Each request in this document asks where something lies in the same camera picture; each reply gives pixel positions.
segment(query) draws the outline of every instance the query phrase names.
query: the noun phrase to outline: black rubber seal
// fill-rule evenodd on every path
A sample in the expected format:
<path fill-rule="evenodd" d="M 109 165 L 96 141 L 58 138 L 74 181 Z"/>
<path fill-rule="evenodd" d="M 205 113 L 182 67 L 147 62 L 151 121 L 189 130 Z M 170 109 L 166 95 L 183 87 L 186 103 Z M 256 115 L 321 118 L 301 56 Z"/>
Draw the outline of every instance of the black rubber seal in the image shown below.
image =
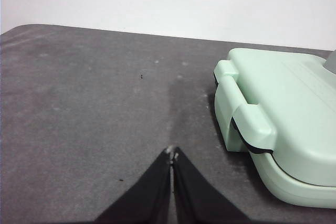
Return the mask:
<path fill-rule="evenodd" d="M 216 78 L 216 76 L 215 76 L 215 73 L 214 73 L 214 77 L 215 77 L 216 87 L 218 87 L 218 81 L 217 81 L 217 78 Z"/>
<path fill-rule="evenodd" d="M 253 145 L 250 145 L 249 143 L 246 142 L 246 140 L 244 139 L 244 137 L 242 136 L 240 130 L 238 129 L 238 126 L 234 120 L 234 118 L 231 119 L 231 124 L 233 126 L 233 128 L 238 132 L 240 139 L 242 140 L 242 142 L 246 145 L 247 149 L 254 153 L 254 154 L 262 154 L 262 153 L 273 153 L 273 150 L 269 150 L 269 149 L 262 149 L 262 148 L 257 148 L 254 147 Z"/>

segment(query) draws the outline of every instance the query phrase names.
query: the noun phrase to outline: gray tabletop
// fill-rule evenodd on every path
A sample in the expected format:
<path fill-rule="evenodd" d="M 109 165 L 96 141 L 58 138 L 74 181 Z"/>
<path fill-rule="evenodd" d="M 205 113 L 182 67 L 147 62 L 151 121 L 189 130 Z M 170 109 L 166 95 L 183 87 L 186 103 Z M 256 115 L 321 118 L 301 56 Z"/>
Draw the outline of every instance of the gray tabletop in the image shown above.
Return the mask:
<path fill-rule="evenodd" d="M 2 223 L 93 220 L 168 145 L 253 219 L 336 222 L 275 198 L 249 154 L 225 150 L 213 105 L 232 48 L 330 52 L 52 25 L 1 40 Z"/>

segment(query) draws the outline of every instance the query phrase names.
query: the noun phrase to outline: plastic case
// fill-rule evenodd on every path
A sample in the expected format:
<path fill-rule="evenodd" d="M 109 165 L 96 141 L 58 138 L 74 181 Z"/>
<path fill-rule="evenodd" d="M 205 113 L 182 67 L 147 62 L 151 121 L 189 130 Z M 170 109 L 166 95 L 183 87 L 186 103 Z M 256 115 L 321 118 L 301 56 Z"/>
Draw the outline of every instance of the plastic case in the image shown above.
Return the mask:
<path fill-rule="evenodd" d="M 214 74 L 228 151 L 249 151 L 266 187 L 300 206 L 336 208 L 336 74 L 309 54 L 236 48 Z"/>

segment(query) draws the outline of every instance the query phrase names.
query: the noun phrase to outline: white wall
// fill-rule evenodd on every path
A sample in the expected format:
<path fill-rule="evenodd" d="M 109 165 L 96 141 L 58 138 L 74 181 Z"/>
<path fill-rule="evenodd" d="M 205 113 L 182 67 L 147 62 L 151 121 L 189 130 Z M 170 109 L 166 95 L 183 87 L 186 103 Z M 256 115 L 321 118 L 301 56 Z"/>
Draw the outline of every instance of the white wall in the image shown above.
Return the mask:
<path fill-rule="evenodd" d="M 336 0 L 1 0 L 2 33 L 58 24 L 336 49 Z"/>

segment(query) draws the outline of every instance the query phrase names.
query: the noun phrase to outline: gray surface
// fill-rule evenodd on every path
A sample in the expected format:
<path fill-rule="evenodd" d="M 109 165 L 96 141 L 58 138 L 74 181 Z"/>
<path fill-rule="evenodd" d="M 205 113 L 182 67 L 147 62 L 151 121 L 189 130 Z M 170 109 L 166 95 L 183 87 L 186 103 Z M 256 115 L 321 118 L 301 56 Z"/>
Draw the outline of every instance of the gray surface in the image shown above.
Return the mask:
<path fill-rule="evenodd" d="M 275 198 L 248 154 L 224 149 L 213 108 L 232 48 L 330 52 L 51 25 L 1 40 L 2 223 L 92 220 L 171 144 L 251 218 L 336 222 Z"/>

